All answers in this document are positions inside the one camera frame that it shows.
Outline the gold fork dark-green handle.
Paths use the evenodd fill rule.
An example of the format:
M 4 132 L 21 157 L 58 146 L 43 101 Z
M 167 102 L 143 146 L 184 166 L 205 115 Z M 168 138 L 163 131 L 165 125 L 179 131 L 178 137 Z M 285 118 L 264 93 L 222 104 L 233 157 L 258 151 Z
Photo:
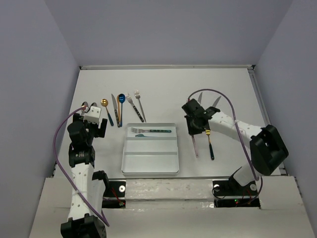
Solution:
M 212 148 L 212 144 L 211 144 L 211 131 L 210 130 L 206 130 L 206 135 L 208 137 L 208 141 L 209 141 L 209 150 L 210 150 L 210 156 L 211 156 L 211 160 L 214 160 L 214 153 L 213 153 L 213 148 Z

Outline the knife with pink handle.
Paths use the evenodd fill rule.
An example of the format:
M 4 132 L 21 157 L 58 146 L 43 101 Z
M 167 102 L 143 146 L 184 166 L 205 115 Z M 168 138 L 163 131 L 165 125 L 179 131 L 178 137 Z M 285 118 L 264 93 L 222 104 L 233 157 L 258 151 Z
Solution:
M 198 103 L 201 104 L 203 92 L 200 92 L 198 96 Z

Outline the fork with pink handle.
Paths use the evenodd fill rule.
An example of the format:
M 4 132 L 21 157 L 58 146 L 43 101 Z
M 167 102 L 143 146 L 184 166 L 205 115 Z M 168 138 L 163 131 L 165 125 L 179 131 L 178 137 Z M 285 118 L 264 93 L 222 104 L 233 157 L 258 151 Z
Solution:
M 198 157 L 199 157 L 199 153 L 198 153 L 198 150 L 197 150 L 197 145 L 196 145 L 196 141 L 195 141 L 194 135 L 192 135 L 191 138 L 192 138 L 192 143 L 193 143 L 193 148 L 194 148 L 195 156 L 196 156 L 196 158 L 198 158 Z

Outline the knife with teal marbled handle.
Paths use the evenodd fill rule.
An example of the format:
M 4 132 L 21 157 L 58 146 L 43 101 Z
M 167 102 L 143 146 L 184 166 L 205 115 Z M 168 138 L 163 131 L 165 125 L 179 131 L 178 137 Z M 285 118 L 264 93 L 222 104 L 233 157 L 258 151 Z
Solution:
M 217 106 L 217 104 L 219 103 L 220 99 L 221 99 L 221 96 L 219 96 L 219 97 L 214 101 L 214 103 L 212 104 L 212 107 L 216 108 L 216 106 Z

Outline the fork with teal marbled handle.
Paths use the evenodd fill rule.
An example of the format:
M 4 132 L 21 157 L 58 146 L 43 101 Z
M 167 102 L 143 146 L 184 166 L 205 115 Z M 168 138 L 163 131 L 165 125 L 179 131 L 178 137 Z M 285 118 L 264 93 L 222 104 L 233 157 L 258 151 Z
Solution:
M 171 133 L 168 129 L 140 129 L 140 128 L 130 128 L 132 133 Z

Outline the spoon with teal marbled handle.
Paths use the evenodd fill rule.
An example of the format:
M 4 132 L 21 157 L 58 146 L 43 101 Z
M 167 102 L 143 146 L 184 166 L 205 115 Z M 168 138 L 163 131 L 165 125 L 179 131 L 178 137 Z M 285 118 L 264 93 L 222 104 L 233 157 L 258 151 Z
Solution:
M 90 110 L 89 108 L 89 105 L 86 101 L 84 101 L 82 103 L 82 106 L 81 106 L 81 115 L 84 115 L 85 113 L 87 113 L 88 111 Z

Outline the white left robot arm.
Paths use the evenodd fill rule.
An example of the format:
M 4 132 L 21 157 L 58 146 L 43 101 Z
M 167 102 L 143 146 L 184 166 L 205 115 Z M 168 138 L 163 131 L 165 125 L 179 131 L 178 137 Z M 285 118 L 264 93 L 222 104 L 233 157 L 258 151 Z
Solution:
M 64 238 L 105 238 L 106 225 L 101 220 L 103 196 L 109 192 L 104 171 L 95 171 L 94 138 L 103 138 L 107 120 L 88 121 L 75 114 L 67 127 L 71 143 L 68 156 L 71 167 L 72 198 L 67 222 L 60 225 Z

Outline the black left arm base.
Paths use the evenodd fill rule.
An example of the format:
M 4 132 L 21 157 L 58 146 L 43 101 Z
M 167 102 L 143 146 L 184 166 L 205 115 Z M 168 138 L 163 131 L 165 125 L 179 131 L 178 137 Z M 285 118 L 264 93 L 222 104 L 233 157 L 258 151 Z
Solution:
M 92 180 L 102 180 L 105 189 L 103 190 L 102 208 L 104 209 L 118 209 L 125 208 L 125 180 L 109 180 L 104 171 L 97 171 L 93 173 Z

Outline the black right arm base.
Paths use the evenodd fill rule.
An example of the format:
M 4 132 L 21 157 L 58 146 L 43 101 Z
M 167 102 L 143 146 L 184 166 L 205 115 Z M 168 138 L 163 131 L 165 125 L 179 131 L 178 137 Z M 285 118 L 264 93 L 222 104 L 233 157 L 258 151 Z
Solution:
M 214 206 L 216 208 L 234 207 L 258 207 L 258 188 L 256 183 L 250 182 L 246 186 L 232 188 L 228 180 L 213 180 L 211 192 L 214 196 Z

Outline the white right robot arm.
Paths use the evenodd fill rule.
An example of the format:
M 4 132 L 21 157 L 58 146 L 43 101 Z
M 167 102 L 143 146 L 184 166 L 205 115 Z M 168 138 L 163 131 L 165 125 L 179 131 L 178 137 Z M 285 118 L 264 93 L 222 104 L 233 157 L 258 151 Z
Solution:
M 204 109 L 195 99 L 189 100 L 182 109 L 191 136 L 212 130 L 250 149 L 251 156 L 247 164 L 229 178 L 228 189 L 233 194 L 240 194 L 255 179 L 271 175 L 289 156 L 277 128 L 271 124 L 265 127 L 247 124 L 226 115 L 218 108 Z

